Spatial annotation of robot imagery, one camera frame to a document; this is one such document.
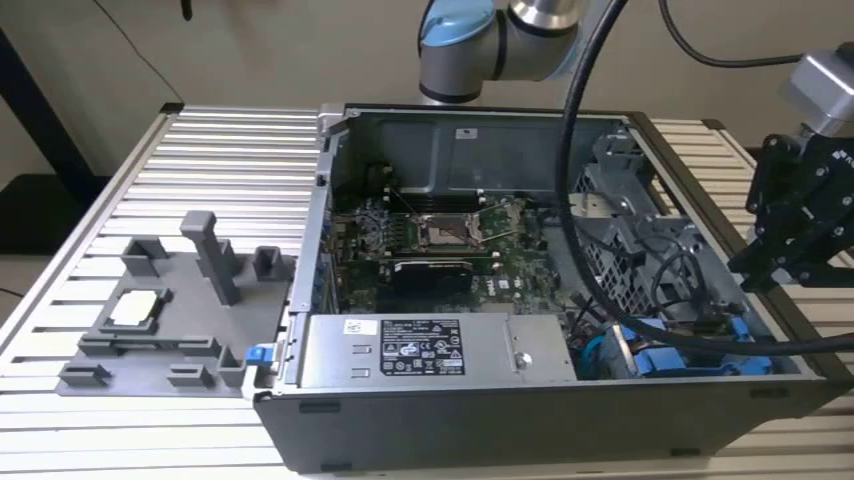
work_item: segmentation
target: computer chassis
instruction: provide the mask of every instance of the computer chassis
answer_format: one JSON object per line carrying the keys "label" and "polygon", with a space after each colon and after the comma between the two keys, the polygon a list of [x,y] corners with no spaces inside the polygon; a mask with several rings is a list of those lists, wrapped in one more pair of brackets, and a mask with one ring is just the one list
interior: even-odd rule
{"label": "computer chassis", "polygon": [[[324,106],[286,340],[244,383],[292,470],[708,456],[854,386],[835,355],[709,358],[595,318],[549,210],[559,117]],[[744,241],[641,113],[583,114],[572,157],[573,214],[623,309],[684,334],[817,337],[781,288],[737,288]],[[508,213],[481,226],[488,208]],[[665,270],[669,244],[693,277]],[[657,308],[659,289],[679,305]]]}

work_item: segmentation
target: motherboard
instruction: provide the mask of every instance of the motherboard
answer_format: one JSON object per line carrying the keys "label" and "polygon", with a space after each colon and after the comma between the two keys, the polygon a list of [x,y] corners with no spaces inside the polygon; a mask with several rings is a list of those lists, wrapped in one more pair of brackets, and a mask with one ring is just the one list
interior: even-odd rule
{"label": "motherboard", "polygon": [[334,215],[340,313],[565,312],[535,202],[385,191]]}

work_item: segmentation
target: barcode sticker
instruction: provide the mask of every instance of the barcode sticker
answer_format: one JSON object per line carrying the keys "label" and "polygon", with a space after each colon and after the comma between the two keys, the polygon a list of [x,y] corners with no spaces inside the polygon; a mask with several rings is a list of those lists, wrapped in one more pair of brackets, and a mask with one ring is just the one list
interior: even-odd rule
{"label": "barcode sticker", "polygon": [[376,335],[376,320],[348,318],[344,320],[344,335]]}
{"label": "barcode sticker", "polygon": [[477,139],[477,129],[476,128],[457,128],[456,129],[456,139],[457,140],[476,140]]}

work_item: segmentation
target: floor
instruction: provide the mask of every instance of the floor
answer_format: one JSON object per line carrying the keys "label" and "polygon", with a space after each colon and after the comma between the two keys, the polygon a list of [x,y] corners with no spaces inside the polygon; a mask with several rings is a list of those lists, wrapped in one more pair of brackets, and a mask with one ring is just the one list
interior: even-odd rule
{"label": "floor", "polygon": [[[0,287],[25,294],[49,261],[50,257],[0,255]],[[17,297],[0,292],[0,325],[18,301]]]}

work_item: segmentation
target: black pole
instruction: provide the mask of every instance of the black pole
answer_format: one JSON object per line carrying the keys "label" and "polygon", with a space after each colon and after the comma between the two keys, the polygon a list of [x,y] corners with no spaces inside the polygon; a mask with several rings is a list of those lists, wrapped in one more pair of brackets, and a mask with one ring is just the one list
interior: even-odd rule
{"label": "black pole", "polygon": [[0,95],[55,171],[69,195],[88,206],[100,192],[100,183],[55,117],[38,85],[29,75],[14,47],[0,28]]}

